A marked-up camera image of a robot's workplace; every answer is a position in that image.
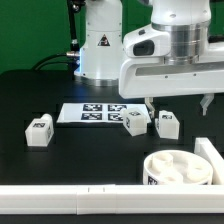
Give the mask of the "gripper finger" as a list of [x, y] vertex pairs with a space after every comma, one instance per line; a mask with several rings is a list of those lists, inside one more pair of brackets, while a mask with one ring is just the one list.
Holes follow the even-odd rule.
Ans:
[[214, 99], [214, 94], [213, 93], [209, 93], [209, 94], [205, 94], [200, 102], [200, 105], [202, 107], [202, 114], [206, 115], [207, 113], [207, 109], [209, 107], [209, 105], [211, 104], [211, 102]]
[[151, 118], [154, 118], [154, 116], [155, 116], [155, 107], [153, 105], [153, 98], [152, 97], [146, 97], [144, 99], [144, 101], [145, 101], [145, 105], [149, 109], [149, 115], [150, 115], [150, 117]]

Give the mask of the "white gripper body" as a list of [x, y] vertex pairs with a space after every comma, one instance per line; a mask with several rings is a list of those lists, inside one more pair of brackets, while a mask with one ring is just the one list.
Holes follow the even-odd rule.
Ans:
[[165, 97], [224, 92], [224, 42], [206, 45], [199, 61], [165, 65], [158, 58], [127, 59], [121, 67], [123, 98]]

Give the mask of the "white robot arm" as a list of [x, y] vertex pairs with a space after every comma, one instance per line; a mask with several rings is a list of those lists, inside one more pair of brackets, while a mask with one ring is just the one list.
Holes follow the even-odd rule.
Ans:
[[122, 35], [120, 0], [86, 0], [86, 41], [75, 76], [117, 85], [124, 98], [201, 94], [207, 108], [224, 92], [224, 41], [211, 43], [209, 0], [138, 0], [151, 23]]

